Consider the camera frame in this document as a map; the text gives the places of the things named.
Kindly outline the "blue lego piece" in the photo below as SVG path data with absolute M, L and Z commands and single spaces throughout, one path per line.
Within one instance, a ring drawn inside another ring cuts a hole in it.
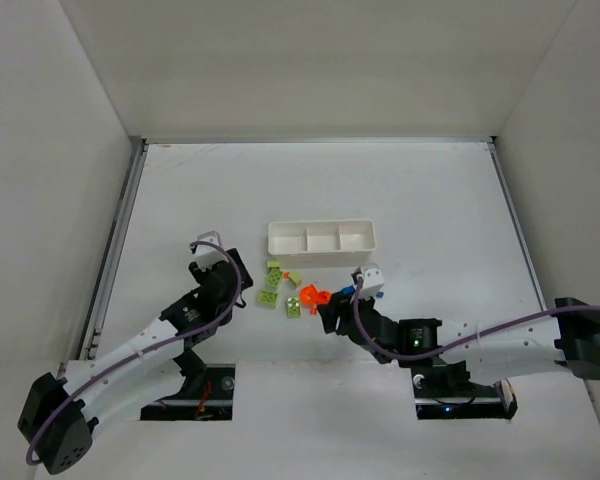
M 355 290 L 356 290 L 356 288 L 353 285 L 351 285 L 351 286 L 348 286 L 348 287 L 345 287 L 345 288 L 341 289 L 340 292 L 343 295 L 351 295 L 351 294 L 353 294 L 355 292 Z

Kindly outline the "orange round lego piece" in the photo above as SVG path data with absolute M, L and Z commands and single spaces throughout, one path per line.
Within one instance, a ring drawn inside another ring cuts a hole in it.
M 331 293 L 327 290 L 318 290 L 313 284 L 310 284 L 300 291 L 299 298 L 302 305 L 314 308 L 318 305 L 328 304 Z

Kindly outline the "green sloped lego piece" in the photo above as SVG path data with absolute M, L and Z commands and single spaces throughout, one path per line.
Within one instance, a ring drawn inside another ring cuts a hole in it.
M 302 284 L 302 277 L 297 272 L 290 272 L 288 279 L 295 288 L 299 287 Z

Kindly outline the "green lego brick studded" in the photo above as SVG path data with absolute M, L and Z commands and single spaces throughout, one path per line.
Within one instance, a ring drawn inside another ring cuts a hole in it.
M 268 275 L 267 275 L 267 279 L 266 279 L 267 287 L 276 291 L 279 288 L 283 278 L 284 278 L 284 272 L 281 269 L 279 269 L 279 268 L 270 269 L 268 272 Z

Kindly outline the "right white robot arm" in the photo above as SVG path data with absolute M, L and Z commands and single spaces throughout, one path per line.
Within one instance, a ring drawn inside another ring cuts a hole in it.
M 394 321 L 376 310 L 374 300 L 355 299 L 353 291 L 334 294 L 317 311 L 326 333 L 348 338 L 380 364 L 411 371 L 457 368 L 479 385 L 562 370 L 600 381 L 600 306 L 571 297 L 490 327 L 436 318 Z

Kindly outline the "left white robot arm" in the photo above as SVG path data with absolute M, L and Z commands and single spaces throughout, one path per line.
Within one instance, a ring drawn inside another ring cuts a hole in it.
M 83 459 L 107 427 L 203 385 L 207 366 L 194 348 L 245 308 L 242 294 L 253 280 L 235 248 L 197 240 L 191 250 L 195 289 L 76 375 L 47 372 L 33 381 L 17 422 L 28 465 L 58 475 Z

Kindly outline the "white three-compartment tray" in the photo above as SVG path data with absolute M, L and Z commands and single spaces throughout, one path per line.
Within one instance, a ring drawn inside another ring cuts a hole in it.
M 273 256 L 367 255 L 377 247 L 370 219 L 275 221 L 267 234 Z

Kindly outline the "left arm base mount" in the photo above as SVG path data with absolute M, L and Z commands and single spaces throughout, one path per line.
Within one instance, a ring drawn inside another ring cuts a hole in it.
M 236 365 L 207 365 L 193 350 L 175 359 L 183 383 L 179 390 L 143 407 L 142 421 L 230 421 L 236 386 Z

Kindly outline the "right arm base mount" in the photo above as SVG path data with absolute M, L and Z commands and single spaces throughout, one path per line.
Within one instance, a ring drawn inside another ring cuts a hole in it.
M 411 376 L 418 420 L 511 420 L 518 411 L 508 380 L 474 383 L 465 362 L 418 366 Z

